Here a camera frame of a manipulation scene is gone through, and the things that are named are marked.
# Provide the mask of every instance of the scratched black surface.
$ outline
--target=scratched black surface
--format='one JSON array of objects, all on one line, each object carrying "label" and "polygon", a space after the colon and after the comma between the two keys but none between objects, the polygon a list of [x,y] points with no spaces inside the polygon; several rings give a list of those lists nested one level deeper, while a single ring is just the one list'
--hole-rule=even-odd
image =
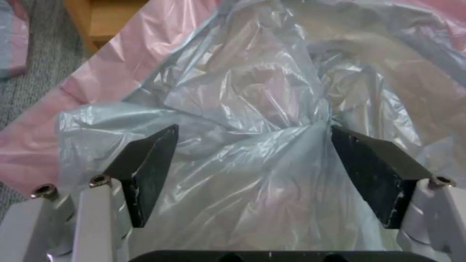
[{"label": "scratched black surface", "polygon": [[162,191],[178,142],[178,126],[128,143],[105,170],[121,181],[133,227],[146,224]]},{"label": "scratched black surface", "polygon": [[333,145],[353,185],[385,228],[399,228],[416,183],[432,174],[389,141],[332,126]]}]

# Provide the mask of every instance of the screw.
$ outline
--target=screw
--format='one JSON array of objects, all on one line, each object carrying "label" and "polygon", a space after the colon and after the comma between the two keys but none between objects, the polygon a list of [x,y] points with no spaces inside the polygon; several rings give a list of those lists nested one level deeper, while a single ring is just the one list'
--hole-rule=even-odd
[{"label": "screw", "polygon": [[55,200],[58,197],[57,188],[53,184],[43,184],[41,186],[36,187],[31,192],[31,198],[36,199],[40,197],[43,197],[48,200]]},{"label": "screw", "polygon": [[429,178],[429,183],[427,186],[430,189],[438,189],[444,186],[456,186],[456,182],[453,179],[443,177],[443,176],[433,176]]},{"label": "screw", "polygon": [[98,186],[109,185],[111,186],[111,178],[109,175],[96,175],[89,181],[89,187],[94,188]]}]

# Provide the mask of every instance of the black metal block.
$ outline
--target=black metal block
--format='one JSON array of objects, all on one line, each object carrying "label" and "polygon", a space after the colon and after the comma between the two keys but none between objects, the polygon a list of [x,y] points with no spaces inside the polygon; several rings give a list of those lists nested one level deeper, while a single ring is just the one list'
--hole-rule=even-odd
[{"label": "black metal block", "polygon": [[356,189],[385,228],[399,228],[420,179],[432,174],[389,141],[332,126],[333,145]]},{"label": "black metal block", "polygon": [[178,142],[178,126],[128,143],[104,174],[121,181],[133,227],[146,224],[162,191]]}]

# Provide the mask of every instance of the plastic bag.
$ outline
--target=plastic bag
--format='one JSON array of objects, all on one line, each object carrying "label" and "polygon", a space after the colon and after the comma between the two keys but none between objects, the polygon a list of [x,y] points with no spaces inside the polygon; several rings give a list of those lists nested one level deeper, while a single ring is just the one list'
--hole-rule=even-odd
[{"label": "plastic bag", "polygon": [[393,141],[460,186],[466,147],[453,109],[465,59],[431,11],[395,3],[223,5],[125,98],[133,105],[61,114],[61,183],[79,190],[129,141],[180,124],[133,254],[397,249],[350,183],[330,123]]}]

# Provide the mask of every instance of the gray carpet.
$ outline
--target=gray carpet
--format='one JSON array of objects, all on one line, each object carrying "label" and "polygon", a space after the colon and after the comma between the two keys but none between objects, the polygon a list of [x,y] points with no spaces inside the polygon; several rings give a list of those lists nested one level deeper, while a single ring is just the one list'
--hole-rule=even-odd
[{"label": "gray carpet", "polygon": [[[0,80],[0,130],[84,61],[81,39],[63,0],[21,3],[30,19],[28,69],[23,76]],[[0,183],[0,222],[9,206],[22,200],[21,195]]]}]

